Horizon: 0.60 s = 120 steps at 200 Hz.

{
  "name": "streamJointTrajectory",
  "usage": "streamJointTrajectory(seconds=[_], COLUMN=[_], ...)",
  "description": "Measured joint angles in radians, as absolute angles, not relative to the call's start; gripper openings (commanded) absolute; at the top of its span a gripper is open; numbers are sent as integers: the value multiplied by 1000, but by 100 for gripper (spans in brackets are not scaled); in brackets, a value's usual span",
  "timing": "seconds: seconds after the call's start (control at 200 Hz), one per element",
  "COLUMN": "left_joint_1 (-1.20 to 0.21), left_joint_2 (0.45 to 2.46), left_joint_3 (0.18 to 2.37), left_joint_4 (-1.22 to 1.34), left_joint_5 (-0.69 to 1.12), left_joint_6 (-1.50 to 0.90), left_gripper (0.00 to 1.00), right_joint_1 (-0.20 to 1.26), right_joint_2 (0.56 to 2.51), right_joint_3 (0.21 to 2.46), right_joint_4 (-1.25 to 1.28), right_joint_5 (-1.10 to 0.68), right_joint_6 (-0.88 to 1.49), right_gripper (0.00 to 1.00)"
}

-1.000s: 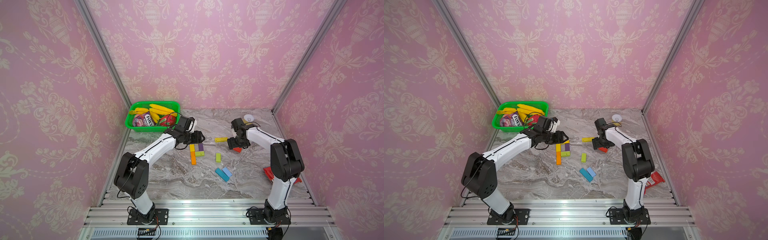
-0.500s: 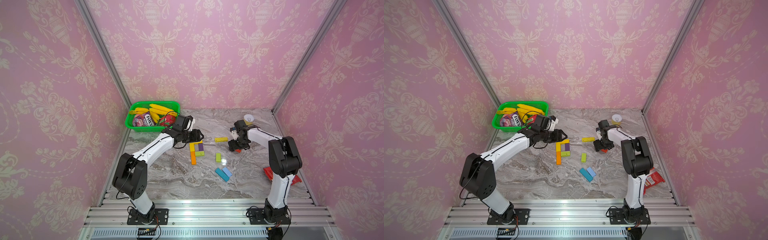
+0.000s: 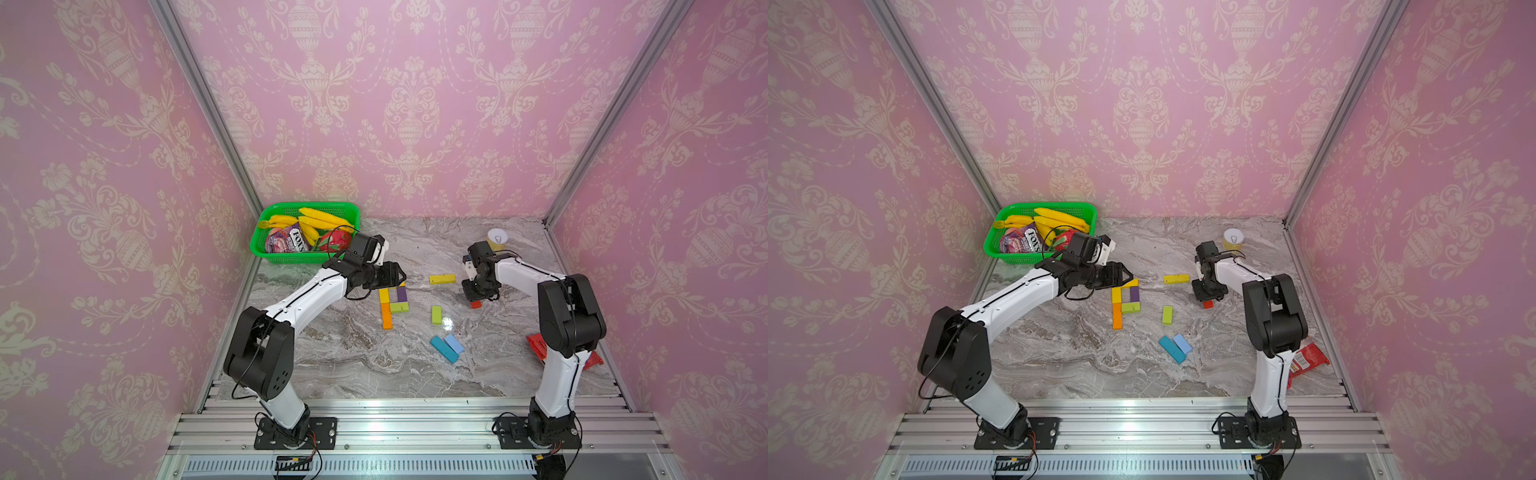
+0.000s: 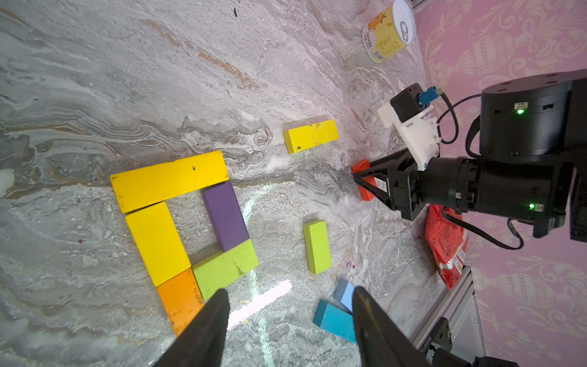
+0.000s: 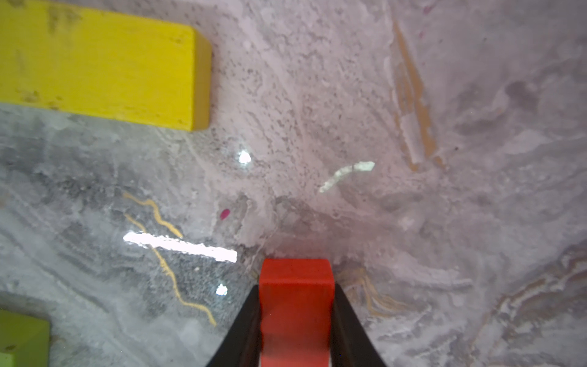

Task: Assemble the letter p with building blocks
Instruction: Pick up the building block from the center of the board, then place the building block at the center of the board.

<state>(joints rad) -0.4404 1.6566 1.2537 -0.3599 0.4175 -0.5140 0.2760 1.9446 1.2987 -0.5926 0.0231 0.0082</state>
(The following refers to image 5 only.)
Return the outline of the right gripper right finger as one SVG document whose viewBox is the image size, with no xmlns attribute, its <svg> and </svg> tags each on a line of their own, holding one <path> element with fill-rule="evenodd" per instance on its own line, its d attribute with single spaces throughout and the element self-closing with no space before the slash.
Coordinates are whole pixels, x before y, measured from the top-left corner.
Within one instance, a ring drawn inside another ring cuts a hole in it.
<svg viewBox="0 0 587 367">
<path fill-rule="evenodd" d="M 333 367 L 386 367 L 339 284 L 331 317 L 330 359 Z"/>
</svg>

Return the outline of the yellow-green long block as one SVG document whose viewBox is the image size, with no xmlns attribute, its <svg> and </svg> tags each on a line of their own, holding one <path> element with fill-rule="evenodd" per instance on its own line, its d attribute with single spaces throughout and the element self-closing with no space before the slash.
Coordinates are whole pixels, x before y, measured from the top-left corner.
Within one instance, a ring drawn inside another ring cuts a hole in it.
<svg viewBox="0 0 587 367">
<path fill-rule="evenodd" d="M 167 21 L 52 1 L 1 4 L 1 101 L 204 130 L 211 43 Z"/>
</svg>

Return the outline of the lime green block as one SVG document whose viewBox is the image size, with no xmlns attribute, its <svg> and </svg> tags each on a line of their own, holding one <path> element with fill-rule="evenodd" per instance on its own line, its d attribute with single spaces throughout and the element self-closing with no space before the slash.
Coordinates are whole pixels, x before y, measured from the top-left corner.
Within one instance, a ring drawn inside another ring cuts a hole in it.
<svg viewBox="0 0 587 367">
<path fill-rule="evenodd" d="M 1 310 L 1 366 L 48 366 L 50 323 Z"/>
</svg>

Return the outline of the red block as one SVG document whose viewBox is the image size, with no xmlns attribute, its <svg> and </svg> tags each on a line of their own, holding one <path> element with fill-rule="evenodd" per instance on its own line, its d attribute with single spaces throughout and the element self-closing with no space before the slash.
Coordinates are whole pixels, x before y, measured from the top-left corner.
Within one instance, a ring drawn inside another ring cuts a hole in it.
<svg viewBox="0 0 587 367">
<path fill-rule="evenodd" d="M 259 281 L 261 365 L 328 366 L 334 294 L 326 259 L 264 260 Z"/>
</svg>

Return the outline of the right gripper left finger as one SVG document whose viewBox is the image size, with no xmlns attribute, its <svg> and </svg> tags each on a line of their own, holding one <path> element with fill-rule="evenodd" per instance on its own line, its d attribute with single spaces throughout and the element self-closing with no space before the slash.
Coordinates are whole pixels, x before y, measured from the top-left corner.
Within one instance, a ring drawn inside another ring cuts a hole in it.
<svg viewBox="0 0 587 367">
<path fill-rule="evenodd" d="M 259 287 L 249 292 L 235 321 L 207 367 L 258 367 L 261 355 Z"/>
</svg>

